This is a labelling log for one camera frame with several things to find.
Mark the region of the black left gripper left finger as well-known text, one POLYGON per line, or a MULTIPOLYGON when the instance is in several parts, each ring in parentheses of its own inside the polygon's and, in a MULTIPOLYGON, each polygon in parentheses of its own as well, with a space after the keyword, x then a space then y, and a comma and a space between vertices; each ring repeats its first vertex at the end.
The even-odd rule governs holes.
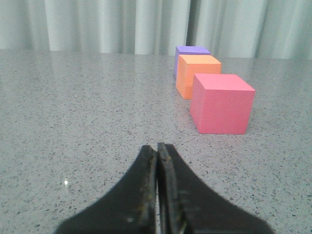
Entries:
POLYGON ((154 234, 156 151, 140 152, 122 179, 96 203, 65 220, 58 234, 154 234))

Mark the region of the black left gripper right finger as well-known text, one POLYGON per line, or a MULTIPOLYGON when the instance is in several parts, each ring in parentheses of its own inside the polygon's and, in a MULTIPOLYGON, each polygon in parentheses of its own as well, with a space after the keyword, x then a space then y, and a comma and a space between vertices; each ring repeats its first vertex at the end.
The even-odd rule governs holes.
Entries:
POLYGON ((262 219, 210 189, 175 147, 158 148, 158 194, 163 234, 272 234, 262 219))

